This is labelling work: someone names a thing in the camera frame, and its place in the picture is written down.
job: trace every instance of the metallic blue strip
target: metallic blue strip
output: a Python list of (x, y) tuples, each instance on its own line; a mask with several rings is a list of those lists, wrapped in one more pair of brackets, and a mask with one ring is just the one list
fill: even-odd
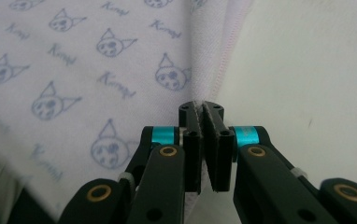
[(153, 127), (151, 142), (161, 145), (174, 145), (175, 127)]
[(237, 148), (248, 144), (258, 144), (260, 139), (253, 126), (235, 126)]

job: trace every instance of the dark object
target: dark object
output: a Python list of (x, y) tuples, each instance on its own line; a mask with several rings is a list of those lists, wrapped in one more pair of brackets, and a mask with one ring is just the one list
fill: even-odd
[[(85, 184), (58, 223), (182, 223), (184, 192), (200, 193), (203, 160), (216, 191), (229, 190), (237, 161), (234, 203), (242, 223), (357, 223), (356, 183), (329, 179), (317, 190), (265, 128), (226, 127), (223, 112), (210, 102), (189, 102), (178, 109), (179, 127), (145, 127), (118, 182)], [(9, 224), (53, 223), (42, 213), (24, 191)]]

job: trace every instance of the cartoon character print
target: cartoon character print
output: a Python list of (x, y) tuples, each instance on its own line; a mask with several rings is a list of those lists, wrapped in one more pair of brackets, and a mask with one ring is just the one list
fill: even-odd
[(7, 55), (0, 59), (0, 84), (7, 82), (13, 77), (18, 76), (22, 71), (28, 69), (30, 66), (12, 66), (7, 61)]
[(67, 16), (67, 13), (65, 12), (65, 9), (63, 8), (54, 17), (54, 19), (50, 22), (50, 28), (57, 32), (66, 32), (83, 20), (86, 20), (86, 17), (72, 18), (72, 17)]
[(99, 165), (107, 169), (116, 169), (131, 157), (128, 145), (117, 136), (112, 119), (92, 144), (91, 154)]
[(10, 9), (16, 11), (26, 11), (36, 5), (42, 3), (44, 0), (16, 0), (9, 5)]
[(164, 54), (159, 69), (155, 74), (159, 84), (171, 91), (182, 90), (191, 78), (191, 68), (181, 70), (170, 61), (167, 54)]
[(192, 7), (191, 7), (191, 12), (194, 12), (197, 10), (199, 7), (202, 7), (207, 0), (191, 0), (192, 2)]
[(97, 50), (107, 57), (114, 58), (136, 41), (137, 39), (118, 39), (108, 28), (97, 44)]
[(41, 120), (51, 120), (67, 111), (73, 104), (81, 100), (78, 98), (66, 98), (56, 94), (53, 81), (42, 91), (38, 99), (33, 102), (33, 114)]
[(173, 0), (144, 0), (144, 2), (150, 7), (165, 7)]

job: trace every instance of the brass screw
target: brass screw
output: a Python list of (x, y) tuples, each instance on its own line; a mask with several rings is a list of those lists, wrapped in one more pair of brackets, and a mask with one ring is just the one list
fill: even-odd
[(251, 156), (263, 157), (265, 156), (265, 150), (260, 147), (249, 147), (248, 152)]
[[(94, 196), (94, 192), (99, 190), (99, 189), (103, 189), (105, 192), (100, 195), (100, 196)], [(103, 201), (104, 199), (106, 199), (110, 194), (111, 194), (111, 187), (108, 185), (98, 185), (98, 186), (94, 186), (93, 188), (91, 188), (88, 191), (88, 194), (86, 195), (86, 198), (92, 202), (92, 203), (98, 203)]]
[(336, 184), (336, 185), (334, 185), (334, 190), (341, 197), (357, 203), (357, 189), (356, 188), (346, 185), (346, 184)]
[(163, 147), (161, 150), (159, 150), (159, 153), (163, 156), (171, 157), (178, 154), (178, 150), (173, 147)]

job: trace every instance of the printed cloth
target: printed cloth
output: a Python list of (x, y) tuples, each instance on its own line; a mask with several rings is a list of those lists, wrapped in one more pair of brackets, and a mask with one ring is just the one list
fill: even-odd
[(0, 155), (57, 219), (118, 178), (144, 126), (214, 99), (250, 3), (0, 1)]

